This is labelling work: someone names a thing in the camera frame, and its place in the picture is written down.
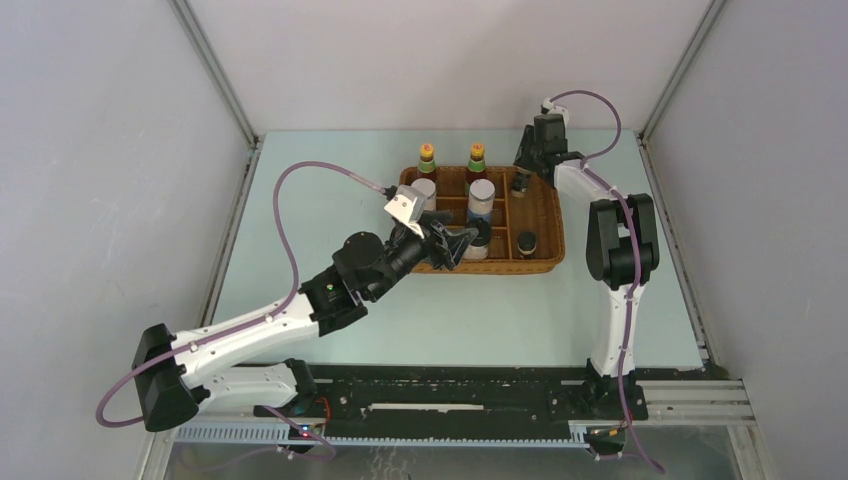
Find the black-lid white spice jar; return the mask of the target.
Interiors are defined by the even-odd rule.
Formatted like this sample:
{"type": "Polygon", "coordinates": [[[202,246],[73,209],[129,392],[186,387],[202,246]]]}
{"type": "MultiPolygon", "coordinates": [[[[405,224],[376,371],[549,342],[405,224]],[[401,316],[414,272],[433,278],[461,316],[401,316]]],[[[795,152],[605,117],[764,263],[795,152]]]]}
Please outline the black-lid white spice jar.
{"type": "Polygon", "coordinates": [[[477,235],[466,248],[463,259],[466,261],[487,259],[492,239],[492,227],[490,223],[480,217],[470,220],[466,227],[475,228],[477,235]]]}

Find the yellow-cap sauce bottle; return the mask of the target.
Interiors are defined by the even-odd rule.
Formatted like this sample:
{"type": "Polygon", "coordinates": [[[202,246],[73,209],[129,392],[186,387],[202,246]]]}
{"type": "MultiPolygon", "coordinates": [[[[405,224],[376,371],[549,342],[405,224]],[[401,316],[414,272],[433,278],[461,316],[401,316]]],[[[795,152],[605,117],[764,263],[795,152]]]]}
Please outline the yellow-cap sauce bottle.
{"type": "Polygon", "coordinates": [[[417,177],[437,182],[437,165],[435,162],[435,148],[431,143],[423,143],[419,148],[419,161],[417,165],[417,177]]]}
{"type": "Polygon", "coordinates": [[[487,178],[485,151],[485,145],[481,142],[471,145],[465,170],[465,184],[467,186],[470,186],[474,181],[487,178]]]}

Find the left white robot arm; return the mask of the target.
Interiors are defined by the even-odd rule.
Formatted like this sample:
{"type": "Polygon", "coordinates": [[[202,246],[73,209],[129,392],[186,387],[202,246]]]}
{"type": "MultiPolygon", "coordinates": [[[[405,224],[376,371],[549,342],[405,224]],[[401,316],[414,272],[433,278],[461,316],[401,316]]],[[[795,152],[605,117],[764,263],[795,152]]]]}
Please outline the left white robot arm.
{"type": "Polygon", "coordinates": [[[449,218],[426,212],[420,233],[397,223],[388,240],[354,233],[331,265],[294,293],[213,327],[171,332],[160,323],[144,330],[132,366],[145,429],[178,427],[215,404],[282,407],[297,417],[311,412],[316,388],[304,362],[287,359],[262,370],[245,361],[346,328],[421,263],[455,269],[479,230],[450,229],[449,218]]]}

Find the silver-lid salt jar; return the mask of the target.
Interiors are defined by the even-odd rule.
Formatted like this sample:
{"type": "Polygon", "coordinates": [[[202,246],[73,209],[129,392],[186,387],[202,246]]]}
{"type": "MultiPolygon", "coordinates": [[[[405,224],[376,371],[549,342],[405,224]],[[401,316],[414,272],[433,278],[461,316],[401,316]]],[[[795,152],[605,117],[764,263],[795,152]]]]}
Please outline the silver-lid salt jar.
{"type": "Polygon", "coordinates": [[[469,185],[467,214],[469,220],[483,219],[491,222],[496,189],[488,179],[478,179],[469,185]]]}
{"type": "Polygon", "coordinates": [[[425,197],[425,210],[435,211],[437,209],[436,183],[433,180],[418,178],[412,182],[411,187],[425,197]]]}

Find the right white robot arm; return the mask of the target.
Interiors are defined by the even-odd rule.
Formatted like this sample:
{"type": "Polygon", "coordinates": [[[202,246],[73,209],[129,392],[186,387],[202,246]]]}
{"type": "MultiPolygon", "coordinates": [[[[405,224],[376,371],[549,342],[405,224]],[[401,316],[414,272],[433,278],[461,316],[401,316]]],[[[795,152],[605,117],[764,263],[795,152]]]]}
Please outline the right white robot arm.
{"type": "Polygon", "coordinates": [[[632,352],[639,302],[660,260],[655,207],[650,195],[623,194],[570,150],[563,113],[547,109],[525,126],[514,159],[515,197],[526,194],[530,179],[588,206],[585,258],[590,275],[605,288],[607,300],[588,360],[581,392],[585,411],[606,418],[635,395],[632,352]]]}

